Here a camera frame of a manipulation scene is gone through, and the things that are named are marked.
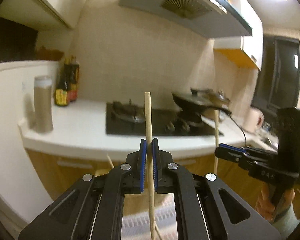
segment person's arm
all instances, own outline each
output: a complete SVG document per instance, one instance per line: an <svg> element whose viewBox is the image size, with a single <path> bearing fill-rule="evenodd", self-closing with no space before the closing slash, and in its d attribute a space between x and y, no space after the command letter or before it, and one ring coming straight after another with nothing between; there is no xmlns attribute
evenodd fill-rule
<svg viewBox="0 0 300 240"><path fill-rule="evenodd" d="M282 239L286 239L299 223L292 207L294 196L295 193L293 188L286 190L284 195L285 203L283 204L282 209L278 212L277 217L274 218L273 212L275 207L269 199L269 187L265 183L262 186L255 206L255 210L263 216L264 219L268 220L275 228L277 228Z"/></svg>

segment vent grille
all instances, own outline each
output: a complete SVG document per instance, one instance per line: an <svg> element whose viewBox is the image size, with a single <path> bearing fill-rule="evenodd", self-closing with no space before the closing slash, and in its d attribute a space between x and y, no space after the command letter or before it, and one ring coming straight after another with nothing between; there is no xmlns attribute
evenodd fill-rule
<svg viewBox="0 0 300 240"><path fill-rule="evenodd" d="M161 6L186 19L194 19L211 11L197 0L164 0Z"/></svg>

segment tall cylindrical container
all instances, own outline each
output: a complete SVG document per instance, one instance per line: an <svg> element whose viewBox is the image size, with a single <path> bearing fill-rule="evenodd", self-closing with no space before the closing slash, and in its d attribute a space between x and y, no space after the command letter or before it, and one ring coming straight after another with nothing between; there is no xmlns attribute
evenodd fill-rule
<svg viewBox="0 0 300 240"><path fill-rule="evenodd" d="M35 130L39 133L47 133L53 130L51 88L52 79L50 76L34 78Z"/></svg>

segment black glass cooktop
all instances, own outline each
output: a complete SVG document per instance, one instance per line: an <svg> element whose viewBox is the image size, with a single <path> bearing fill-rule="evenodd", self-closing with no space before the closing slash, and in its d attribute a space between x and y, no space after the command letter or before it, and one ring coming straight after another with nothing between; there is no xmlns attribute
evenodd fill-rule
<svg viewBox="0 0 300 240"><path fill-rule="evenodd" d="M152 135L153 136L207 136L214 135L215 129L205 122L199 127L190 126L190 129L171 129L167 125L177 120L178 111L167 109L152 109ZM116 135L146 135L144 122L131 122L122 120L113 113L113 104L107 103L106 107L106 133Z"/></svg>

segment human hand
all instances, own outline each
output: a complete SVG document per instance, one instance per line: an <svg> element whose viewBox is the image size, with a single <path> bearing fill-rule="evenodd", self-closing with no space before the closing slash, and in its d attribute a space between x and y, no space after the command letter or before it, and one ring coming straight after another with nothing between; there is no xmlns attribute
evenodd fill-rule
<svg viewBox="0 0 300 240"><path fill-rule="evenodd" d="M292 203L294 199L294 189L287 189L284 193L285 202L282 206L282 209L279 211L286 210ZM268 220L269 222L273 221L273 212L274 212L274 205L271 203L269 199L269 187L268 184L264 183L261 189L261 192L258 196L258 200L256 206L254 208L264 219Z"/></svg>

